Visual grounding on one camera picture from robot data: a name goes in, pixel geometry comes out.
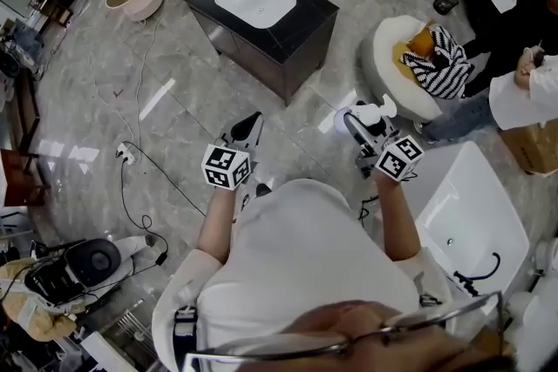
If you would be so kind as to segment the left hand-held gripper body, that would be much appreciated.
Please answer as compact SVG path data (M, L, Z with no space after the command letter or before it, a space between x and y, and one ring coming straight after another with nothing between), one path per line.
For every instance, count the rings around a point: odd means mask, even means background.
M257 166L258 146L258 141L248 140L227 144L225 140L217 139L209 144L201 162L206 183L229 191L246 183Z

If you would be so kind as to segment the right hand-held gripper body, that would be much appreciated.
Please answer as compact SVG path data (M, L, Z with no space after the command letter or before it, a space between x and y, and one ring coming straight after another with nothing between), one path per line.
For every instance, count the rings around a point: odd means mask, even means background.
M405 136L391 143L366 143L356 158L356 165L365 179L374 170L391 179L403 179L423 157L422 147L411 136Z

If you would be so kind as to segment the white spray bottle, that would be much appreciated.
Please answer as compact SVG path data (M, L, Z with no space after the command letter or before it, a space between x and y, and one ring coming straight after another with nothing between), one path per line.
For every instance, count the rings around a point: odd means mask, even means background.
M395 118L397 115L397 106L395 102L385 94L382 97L383 104L376 105L373 103L363 105L352 105L338 110L333 118L336 129L344 134L348 134L349 128L344 123L347 115L354 116L364 126L375 125L380 122L381 118Z

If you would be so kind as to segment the person's left forearm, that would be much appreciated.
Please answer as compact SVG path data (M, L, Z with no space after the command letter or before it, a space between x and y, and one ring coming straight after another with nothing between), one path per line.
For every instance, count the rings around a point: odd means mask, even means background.
M237 191L215 188L196 248L224 264L230 253Z

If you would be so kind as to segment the person's right forearm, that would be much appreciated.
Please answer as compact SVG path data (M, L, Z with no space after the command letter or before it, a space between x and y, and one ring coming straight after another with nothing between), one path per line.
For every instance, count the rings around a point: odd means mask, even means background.
M376 170L374 180L380 203L384 251L393 261L403 261L419 253L421 244L402 186Z

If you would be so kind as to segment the yellow cloth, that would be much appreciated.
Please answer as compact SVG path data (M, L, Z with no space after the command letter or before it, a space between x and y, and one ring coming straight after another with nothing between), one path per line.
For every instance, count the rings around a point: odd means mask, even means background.
M414 84L418 84L418 80L414 76L412 69L404 64L401 60L401 57L406 53L409 52L410 49L408 48L407 44L404 42L396 42L392 48L392 62L395 64L396 68L398 69L399 73L406 79L412 81Z

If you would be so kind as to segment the white ceramic basin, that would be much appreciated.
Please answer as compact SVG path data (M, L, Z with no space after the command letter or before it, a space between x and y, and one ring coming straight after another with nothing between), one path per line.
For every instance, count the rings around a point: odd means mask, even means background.
M529 241L507 192L473 142L425 152L405 197L427 247L463 294L505 293Z

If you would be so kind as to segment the black white striped bag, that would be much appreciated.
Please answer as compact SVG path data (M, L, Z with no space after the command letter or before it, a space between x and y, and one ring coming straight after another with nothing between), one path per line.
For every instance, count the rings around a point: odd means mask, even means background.
M452 34L441 25L431 28L434 52L426 59L409 51L401 60L409 66L418 86L434 98L449 100L460 95L473 73L463 46L457 44Z

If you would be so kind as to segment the white power strip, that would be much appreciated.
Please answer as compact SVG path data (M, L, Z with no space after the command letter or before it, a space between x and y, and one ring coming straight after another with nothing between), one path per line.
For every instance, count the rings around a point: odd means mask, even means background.
M142 154L133 142L123 141L116 149L116 158L122 159L128 165L137 165L142 158Z

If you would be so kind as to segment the orange cushion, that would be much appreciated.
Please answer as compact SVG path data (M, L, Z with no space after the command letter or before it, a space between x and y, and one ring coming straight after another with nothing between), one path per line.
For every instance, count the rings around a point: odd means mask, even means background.
M407 44L408 49L423 58L430 58L434 52L434 39L432 38L431 28L437 24L433 21L427 23L425 27L413 37Z

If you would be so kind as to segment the black vanity cabinet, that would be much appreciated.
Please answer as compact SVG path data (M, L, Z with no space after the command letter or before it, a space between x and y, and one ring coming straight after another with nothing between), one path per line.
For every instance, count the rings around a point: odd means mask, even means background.
M218 54L264 84L285 104L323 67L338 7L328 0L296 0L276 25L258 30L214 0L184 0Z

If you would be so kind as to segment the person's white shirt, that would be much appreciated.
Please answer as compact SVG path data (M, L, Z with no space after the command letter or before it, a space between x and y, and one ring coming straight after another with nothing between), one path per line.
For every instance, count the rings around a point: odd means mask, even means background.
M451 298L427 248L393 261L357 222L341 193L292 180L252 200L233 225L227 261L194 249L162 293L152 317L162 363L178 372L174 315L197 308L197 347L274 334L298 316L340 301L375 301L403 313L428 293Z

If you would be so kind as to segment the cardboard box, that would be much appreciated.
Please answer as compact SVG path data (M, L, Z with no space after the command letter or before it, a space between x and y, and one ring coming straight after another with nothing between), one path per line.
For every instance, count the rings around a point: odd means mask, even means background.
M499 135L524 172L543 176L558 172L558 118Z

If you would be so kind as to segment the black mesh waste basket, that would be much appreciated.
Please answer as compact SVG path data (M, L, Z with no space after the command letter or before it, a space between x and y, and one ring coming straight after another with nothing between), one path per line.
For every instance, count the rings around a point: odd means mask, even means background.
M434 10L442 15L447 15L455 6L459 4L459 0L434 0Z

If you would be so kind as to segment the white bathroom fixture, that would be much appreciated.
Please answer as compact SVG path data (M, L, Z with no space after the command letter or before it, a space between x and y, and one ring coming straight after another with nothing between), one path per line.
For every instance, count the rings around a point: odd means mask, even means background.
M558 354L558 237L541 241L532 261L533 285L507 302L513 322L505 338L520 372L540 372Z

